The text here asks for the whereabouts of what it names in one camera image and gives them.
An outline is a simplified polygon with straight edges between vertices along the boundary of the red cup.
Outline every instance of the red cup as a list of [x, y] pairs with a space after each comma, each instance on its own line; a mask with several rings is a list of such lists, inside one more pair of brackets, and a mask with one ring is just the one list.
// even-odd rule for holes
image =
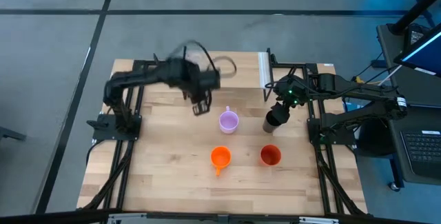
[[266, 145], [260, 151], [260, 159], [265, 165], [277, 165], [282, 159], [282, 153], [275, 145]]

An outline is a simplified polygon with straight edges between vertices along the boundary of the cable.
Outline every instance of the cable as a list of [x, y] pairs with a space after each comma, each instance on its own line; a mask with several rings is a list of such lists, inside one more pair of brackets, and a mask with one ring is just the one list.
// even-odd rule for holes
[[87, 154], [86, 157], [85, 157], [85, 165], [86, 165], [86, 166], [87, 166], [88, 163], [89, 163], [90, 152], [94, 149], [94, 147], [96, 147], [97, 145], [99, 145], [101, 142], [103, 142], [103, 141], [96, 141], [96, 143], [93, 144], [93, 145], [89, 148], [89, 150], [88, 150], [88, 154]]
[[393, 72], [389, 73], [389, 75], [387, 75], [386, 79], [383, 79], [378, 86], [382, 85], [384, 82], [386, 82], [390, 77], [392, 77], [392, 75], [397, 72], [400, 68], [402, 67], [402, 65], [399, 65]]
[[[373, 61], [377, 61], [377, 60], [380, 58], [381, 54], [383, 54], [383, 52], [381, 52], [380, 55], [378, 55], [377, 59], [374, 59]], [[369, 65], [368, 65], [363, 71], [361, 71], [360, 73], [358, 73], [358, 74], [357, 74], [356, 76], [354, 76], [354, 77], [358, 77], [358, 76], [360, 76], [363, 72], [366, 72], [366, 70], [369, 69], [371, 66], [372, 66], [372, 63], [370, 63], [370, 64], [369, 64]]]
[[177, 52], [179, 52], [183, 47], [185, 47], [185, 46], [188, 45], [188, 44], [194, 44], [194, 45], [197, 45], [198, 47], [200, 47], [200, 48], [202, 49], [202, 51], [204, 51], [204, 53], [205, 53], [205, 55], [207, 56], [209, 62], [211, 63], [211, 65], [212, 65], [212, 67], [213, 67], [213, 70], [217, 71], [216, 68], [214, 67], [213, 60], [212, 60], [212, 58], [210, 57], [210, 55], [209, 55], [207, 49], [205, 49], [204, 46], [203, 46], [202, 44], [200, 44], [199, 42], [197, 42], [197, 41], [195, 41], [195, 40], [189, 40], [189, 41], [182, 42], [180, 45], [178, 45], [178, 46], [173, 50], [173, 52], [170, 53], [170, 55], [168, 56], [168, 58], [173, 57]]
[[274, 84], [275, 83], [286, 83], [286, 82], [288, 82], [288, 80], [279, 80], [279, 81], [269, 82], [269, 83], [267, 83], [265, 85], [265, 88], [267, 88], [267, 89], [274, 89]]
[[390, 70], [392, 70], [392, 69], [395, 69], [395, 68], [397, 68], [397, 67], [398, 67], [398, 65], [395, 65], [395, 66], [392, 66], [391, 68], [387, 68], [387, 69], [383, 70], [382, 72], [380, 72], [380, 73], [378, 73], [377, 75], [375, 75], [373, 78], [371, 78], [371, 79], [369, 79], [368, 81], [366, 81], [365, 84], [367, 84], [368, 82], [374, 80], [376, 77], [380, 76], [381, 74], [383, 74], [383, 73], [385, 73], [385, 72], [388, 72], [388, 71], [390, 71]]
[[375, 81], [375, 82], [369, 82], [367, 84], [377, 84], [377, 83], [381, 83], [382, 81]]
[[216, 58], [213, 59], [213, 63], [216, 62], [216, 61], [221, 61], [221, 60], [229, 61], [229, 62], [233, 65], [233, 67], [234, 67], [234, 71], [231, 72], [231, 73], [221, 74], [220, 77], [223, 78], [223, 79], [230, 79], [230, 78], [236, 76], [236, 73], [237, 73], [237, 66], [236, 66], [236, 63], [234, 63], [234, 60], [233, 60], [232, 58], [228, 57], [228, 56], [219, 56], [219, 57], [216, 57]]
[[309, 86], [305, 85], [302, 81], [298, 80], [296, 77], [293, 77], [293, 79], [294, 79], [297, 83], [301, 84], [303, 87], [307, 88], [308, 90], [311, 90], [312, 92], [314, 92], [314, 93], [316, 93], [316, 94], [322, 94], [322, 93], [319, 93], [319, 92], [317, 92], [317, 91], [311, 89]]

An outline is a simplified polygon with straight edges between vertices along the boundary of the orange mug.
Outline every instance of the orange mug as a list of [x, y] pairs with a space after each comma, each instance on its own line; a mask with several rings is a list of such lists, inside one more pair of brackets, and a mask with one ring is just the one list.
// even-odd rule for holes
[[277, 165], [282, 159], [282, 152], [275, 145], [266, 145], [260, 151], [260, 159], [265, 165]]
[[212, 164], [216, 168], [216, 176], [219, 176], [221, 169], [227, 167], [232, 160], [232, 154], [225, 146], [215, 147], [212, 150]]

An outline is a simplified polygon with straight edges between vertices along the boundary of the wooden table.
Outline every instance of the wooden table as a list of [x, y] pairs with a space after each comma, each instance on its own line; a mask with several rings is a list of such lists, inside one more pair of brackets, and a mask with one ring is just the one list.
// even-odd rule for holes
[[[314, 149], [306, 128], [307, 106], [291, 109], [288, 123], [273, 134], [262, 130], [274, 93], [263, 101], [259, 83], [257, 52], [210, 52], [213, 57], [233, 58], [238, 74], [222, 79], [221, 89], [213, 92], [211, 112], [196, 117], [182, 93], [164, 84], [145, 87], [141, 115], [141, 135], [134, 146], [124, 210], [199, 212], [230, 214], [323, 214], [322, 197]], [[200, 54], [190, 59], [200, 60]], [[132, 69], [133, 60], [117, 59], [113, 72]], [[222, 71], [231, 71], [226, 62]], [[274, 79], [288, 69], [274, 69]], [[319, 72], [335, 73], [331, 64], [318, 64]], [[301, 70], [296, 74], [301, 77]], [[136, 97], [132, 98], [132, 108]], [[218, 117], [225, 106], [235, 111], [240, 123], [234, 134], [223, 134]], [[327, 112], [343, 111], [340, 99], [325, 101]], [[319, 113], [315, 104], [315, 113]], [[259, 163], [260, 149], [275, 144], [282, 160], [275, 167]], [[210, 152], [217, 145], [232, 151], [232, 162], [219, 177], [210, 163]], [[85, 171], [78, 207], [92, 200], [109, 176], [115, 141], [97, 146]], [[334, 145], [338, 178], [351, 199], [366, 211], [356, 160], [342, 145]], [[116, 205], [119, 188], [114, 188], [111, 207]], [[336, 211], [332, 187], [328, 182], [331, 209]]]

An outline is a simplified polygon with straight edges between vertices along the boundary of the desk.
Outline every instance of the desk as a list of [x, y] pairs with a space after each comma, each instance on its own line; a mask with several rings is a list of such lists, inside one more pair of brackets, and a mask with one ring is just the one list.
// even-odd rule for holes
[[[288, 123], [273, 134], [262, 130], [273, 93], [263, 101], [259, 82], [257, 52], [210, 52], [213, 57], [231, 57], [238, 67], [232, 79], [222, 79], [213, 92], [210, 113], [193, 116], [182, 93], [163, 84], [147, 85], [141, 115], [142, 130], [134, 146], [123, 209], [137, 212], [198, 212], [230, 214], [324, 214], [314, 149], [309, 143], [307, 106], [291, 109]], [[201, 57], [191, 53], [191, 60]], [[200, 64], [207, 65], [205, 58]], [[113, 72], [131, 70], [133, 60], [117, 59]], [[227, 63], [221, 72], [231, 70]], [[318, 64], [319, 72], [335, 73], [329, 64]], [[274, 78], [288, 69], [275, 68]], [[296, 74], [302, 76], [301, 70]], [[218, 128], [218, 117], [228, 105], [240, 123], [234, 134]], [[340, 99], [325, 101], [328, 112], [343, 111]], [[259, 163], [260, 149], [276, 144], [282, 161], [276, 167]], [[232, 151], [232, 162], [219, 177], [210, 163], [210, 152], [217, 145]], [[109, 176], [115, 141], [95, 147], [85, 171], [78, 207], [92, 200]], [[338, 178], [351, 199], [366, 212], [357, 164], [345, 147], [334, 146]], [[116, 182], [111, 207], [115, 206]], [[328, 183], [331, 209], [336, 211], [332, 187]]]
[[[391, 34], [386, 25], [378, 26], [377, 32], [384, 59], [390, 68], [395, 65], [393, 59], [402, 51], [404, 37]], [[441, 105], [441, 93], [438, 90], [433, 90], [434, 85], [441, 85], [441, 79], [402, 67], [391, 76], [391, 82], [394, 86], [399, 86], [398, 90], [406, 97], [407, 103], [410, 105], [406, 118], [389, 122], [391, 139], [398, 155], [403, 178], [411, 183], [441, 185], [441, 180], [418, 176], [411, 171], [400, 136], [401, 130], [440, 129], [441, 109], [421, 108], [412, 105]]]

